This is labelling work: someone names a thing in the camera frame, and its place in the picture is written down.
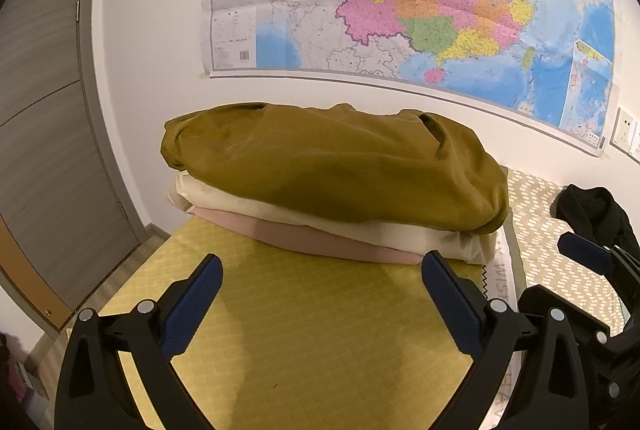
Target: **blue gripper pad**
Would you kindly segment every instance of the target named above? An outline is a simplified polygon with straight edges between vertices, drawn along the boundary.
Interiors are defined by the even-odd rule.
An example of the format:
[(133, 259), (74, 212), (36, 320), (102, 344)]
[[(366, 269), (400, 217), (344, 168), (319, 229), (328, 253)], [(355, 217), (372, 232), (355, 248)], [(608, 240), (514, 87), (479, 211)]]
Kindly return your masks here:
[(609, 251), (575, 233), (567, 232), (560, 235), (558, 251), (598, 275), (606, 275), (613, 271), (613, 260)]
[(209, 255), (207, 262), (176, 302), (164, 321), (160, 348), (167, 360), (187, 350), (191, 339), (222, 286), (222, 261)]
[(482, 311), (486, 299), (480, 290), (470, 280), (457, 277), (437, 251), (430, 251), (422, 260), (422, 283), (458, 350), (474, 360), (479, 358), (484, 349), (482, 328), (486, 319)]

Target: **floor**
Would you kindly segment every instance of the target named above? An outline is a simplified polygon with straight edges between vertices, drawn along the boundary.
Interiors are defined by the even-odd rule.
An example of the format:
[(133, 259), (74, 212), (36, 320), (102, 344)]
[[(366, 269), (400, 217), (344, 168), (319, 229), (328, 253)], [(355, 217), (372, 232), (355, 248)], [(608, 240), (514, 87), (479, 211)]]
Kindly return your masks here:
[[(117, 293), (136, 270), (146, 262), (146, 260), (164, 243), (165, 239), (160, 235), (153, 235), (146, 243), (141, 245), (136, 251), (131, 253), (126, 261), (105, 280), (93, 295), (84, 303), (85, 307), (92, 307), (100, 311), (108, 301)], [(66, 344), (68, 343), (67, 329), (73, 327), (75, 319), (72, 319), (65, 329), (60, 333), (58, 339), (53, 343), (49, 352), (38, 367), (38, 375), (49, 395), (49, 405), (46, 411), (46, 420), (42, 428), (44, 430), (53, 429), (54, 407), (56, 402), (56, 388), (62, 360), (65, 356)]]

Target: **yellow tablecloth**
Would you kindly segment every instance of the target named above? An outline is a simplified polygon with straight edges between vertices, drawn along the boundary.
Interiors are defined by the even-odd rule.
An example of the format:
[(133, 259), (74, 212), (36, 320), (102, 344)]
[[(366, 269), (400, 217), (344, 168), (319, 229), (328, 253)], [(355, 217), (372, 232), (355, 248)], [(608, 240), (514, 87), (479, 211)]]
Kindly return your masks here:
[[(100, 314), (128, 312), (188, 277), (207, 253), (223, 285), (173, 365), (216, 430), (424, 430), (465, 376), (419, 266), (290, 253), (190, 219)], [(480, 284), (482, 267), (450, 262)], [(163, 426), (122, 362), (146, 424)]]

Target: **silver bolt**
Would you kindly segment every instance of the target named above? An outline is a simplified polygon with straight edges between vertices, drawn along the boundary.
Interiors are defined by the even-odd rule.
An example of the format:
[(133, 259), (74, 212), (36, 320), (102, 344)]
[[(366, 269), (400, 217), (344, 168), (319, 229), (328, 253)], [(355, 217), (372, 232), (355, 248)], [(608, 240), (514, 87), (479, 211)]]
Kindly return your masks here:
[(150, 313), (156, 303), (153, 300), (143, 300), (138, 304), (138, 312), (142, 314)]
[(618, 397), (620, 394), (620, 386), (613, 381), (610, 385), (609, 385), (609, 396), (612, 398), (616, 398)]
[(558, 308), (554, 307), (553, 309), (551, 309), (551, 318), (553, 318), (556, 322), (561, 322), (562, 320), (564, 320), (564, 313)]
[(80, 314), (78, 315), (78, 319), (81, 322), (86, 322), (87, 320), (91, 320), (91, 317), (94, 315), (94, 311), (92, 309), (82, 309)]
[(507, 311), (507, 304), (505, 304), (504, 300), (500, 300), (499, 298), (494, 298), (491, 302), (489, 302), (489, 307), (492, 311), (497, 313), (504, 313)]

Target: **bed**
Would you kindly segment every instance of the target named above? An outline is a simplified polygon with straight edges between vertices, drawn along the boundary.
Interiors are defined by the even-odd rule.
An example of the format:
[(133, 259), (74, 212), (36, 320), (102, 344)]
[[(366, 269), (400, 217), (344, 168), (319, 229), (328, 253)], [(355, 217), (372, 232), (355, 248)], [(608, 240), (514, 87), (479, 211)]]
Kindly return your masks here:
[[(622, 330), (606, 280), (558, 253), (568, 231), (549, 208), (561, 188), (509, 171), (511, 215), (489, 266), (450, 261), (489, 297), (515, 306), (541, 283)], [(471, 359), (460, 353), (420, 279), (418, 266), (291, 253), (194, 217), (118, 291), (101, 315), (130, 311), (188, 277), (207, 253), (223, 261), (223, 287), (189, 349), (172, 364), (217, 430), (428, 428)], [(132, 363), (121, 355), (146, 424), (162, 429)], [(506, 406), (510, 365), (482, 428)]]

